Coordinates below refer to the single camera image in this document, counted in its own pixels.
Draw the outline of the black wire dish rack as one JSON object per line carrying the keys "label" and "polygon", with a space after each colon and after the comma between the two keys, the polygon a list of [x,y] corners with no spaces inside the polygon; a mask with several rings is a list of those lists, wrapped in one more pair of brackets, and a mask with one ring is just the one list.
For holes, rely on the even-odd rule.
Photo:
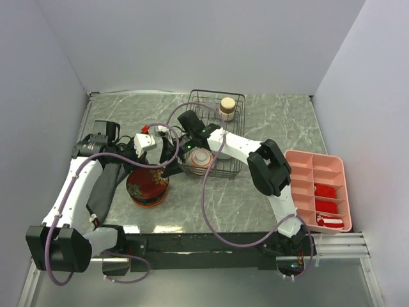
{"label": "black wire dish rack", "polygon": [[[205,103],[205,100],[210,97],[214,98],[217,102],[217,107],[213,108]],[[233,120],[226,122],[219,114],[220,101],[224,97],[231,97],[236,101],[235,116]],[[225,91],[213,91],[213,90],[200,90],[194,89],[189,94],[188,102],[190,103],[185,107],[185,110],[192,110],[196,113],[197,117],[206,125],[215,124],[223,129],[223,133],[216,137],[215,150],[209,150],[214,156],[217,156],[217,160],[210,172],[211,177],[232,179],[239,174],[242,170],[243,162],[231,157],[228,160],[219,159],[219,153],[217,151],[223,141],[223,136],[228,133],[236,134],[243,137],[245,134],[245,95],[241,93],[232,93]],[[227,154],[227,145],[223,146],[221,153]]]}

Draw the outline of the orange white patterned bowl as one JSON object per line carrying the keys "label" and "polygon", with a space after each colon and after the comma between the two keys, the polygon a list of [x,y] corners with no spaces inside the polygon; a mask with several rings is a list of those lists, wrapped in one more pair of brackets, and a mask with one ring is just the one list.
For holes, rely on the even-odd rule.
{"label": "orange white patterned bowl", "polygon": [[204,175],[213,161],[213,154],[204,148],[191,152],[187,159],[188,169],[196,175]]}

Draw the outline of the clear drinking glass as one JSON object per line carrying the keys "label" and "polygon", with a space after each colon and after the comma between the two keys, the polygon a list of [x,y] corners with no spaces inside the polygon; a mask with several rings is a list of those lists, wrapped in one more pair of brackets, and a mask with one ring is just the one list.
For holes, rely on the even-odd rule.
{"label": "clear drinking glass", "polygon": [[205,103],[206,103],[207,105],[213,107],[213,108],[216,108],[216,107],[217,107],[217,102],[216,102],[216,100],[215,100],[214,98],[208,97],[208,98],[205,100]]}

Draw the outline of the celadon green bowl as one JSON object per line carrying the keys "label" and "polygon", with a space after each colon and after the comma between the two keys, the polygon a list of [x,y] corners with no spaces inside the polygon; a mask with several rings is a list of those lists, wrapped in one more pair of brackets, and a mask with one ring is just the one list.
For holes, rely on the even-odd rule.
{"label": "celadon green bowl", "polygon": [[228,154],[226,154],[226,153],[220,153],[219,156],[218,156],[218,158],[219,158],[219,159],[222,159],[222,160],[228,160],[228,159],[231,158],[231,156],[228,155]]}

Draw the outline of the beige brown ceramic cup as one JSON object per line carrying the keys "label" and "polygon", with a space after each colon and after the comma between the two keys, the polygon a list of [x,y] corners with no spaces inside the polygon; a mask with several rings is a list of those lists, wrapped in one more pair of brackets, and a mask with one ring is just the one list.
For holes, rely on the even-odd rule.
{"label": "beige brown ceramic cup", "polygon": [[236,101],[231,97],[224,97],[220,101],[219,114],[224,121],[229,122],[235,116]]}

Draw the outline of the red floral lacquer plate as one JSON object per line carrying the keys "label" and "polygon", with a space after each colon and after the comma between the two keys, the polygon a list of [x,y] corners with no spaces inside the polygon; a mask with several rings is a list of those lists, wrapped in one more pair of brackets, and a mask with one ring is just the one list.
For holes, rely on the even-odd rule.
{"label": "red floral lacquer plate", "polygon": [[129,174],[126,188],[129,195],[140,201],[159,197],[167,191],[169,178],[163,168],[137,168]]}

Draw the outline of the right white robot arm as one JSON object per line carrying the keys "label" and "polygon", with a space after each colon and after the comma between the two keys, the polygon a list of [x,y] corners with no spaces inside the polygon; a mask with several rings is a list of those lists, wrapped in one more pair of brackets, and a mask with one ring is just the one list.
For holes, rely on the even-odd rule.
{"label": "right white robot arm", "polygon": [[166,165],[167,175],[181,172],[178,160],[193,148],[213,151],[215,159],[226,154],[249,167],[255,188],[268,198],[277,220],[274,228],[278,233],[277,249],[294,255],[304,241],[313,243],[291,195],[291,167],[274,140],[255,141],[214,123],[205,125],[192,110],[179,115],[178,121],[183,127],[181,136],[172,137],[168,132],[160,135],[163,140],[160,162]]}

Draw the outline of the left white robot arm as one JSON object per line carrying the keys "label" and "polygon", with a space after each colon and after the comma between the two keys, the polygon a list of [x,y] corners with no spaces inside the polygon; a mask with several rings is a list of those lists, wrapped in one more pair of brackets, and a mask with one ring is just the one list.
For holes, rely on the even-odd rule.
{"label": "left white robot arm", "polygon": [[146,164],[144,134],[120,136],[120,125],[97,120],[93,132],[72,150],[65,183],[41,225],[30,226],[26,242],[41,271],[84,272],[95,256],[130,252],[122,226],[104,225],[120,180]]}

